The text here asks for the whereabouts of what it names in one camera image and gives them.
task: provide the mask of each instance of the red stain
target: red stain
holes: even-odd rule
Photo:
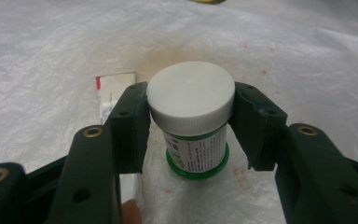
[[[165,194],[174,194],[175,191],[172,190],[172,189],[166,189],[166,190],[164,190],[164,193],[165,193]]]
[[[100,77],[96,77],[97,78],[97,90],[101,89],[101,78]]]
[[[250,185],[246,184],[246,172],[247,170],[244,167],[236,168],[233,171],[235,178],[237,179],[237,182],[242,190],[247,190],[251,187]]]

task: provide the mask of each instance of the white fabric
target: white fabric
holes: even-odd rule
[[[66,155],[99,123],[96,76],[147,81],[186,61],[224,67],[358,161],[358,1],[0,0],[0,162],[31,172]],[[228,143],[221,174],[186,181],[152,124],[145,223],[283,223],[273,173],[247,171],[232,131]]]

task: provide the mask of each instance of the white cloth surface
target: white cloth surface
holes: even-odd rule
[[[358,161],[358,1],[0,0],[0,162],[27,172],[67,154],[99,123],[95,77],[205,61],[324,130]],[[233,132],[221,174],[175,175],[153,123],[144,223],[284,223],[273,173],[247,170]]]

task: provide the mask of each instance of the plastic container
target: plastic container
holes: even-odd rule
[[[175,64],[150,80],[151,115],[164,133],[167,161],[177,174],[204,179],[224,168],[234,91],[231,74],[212,63]]]

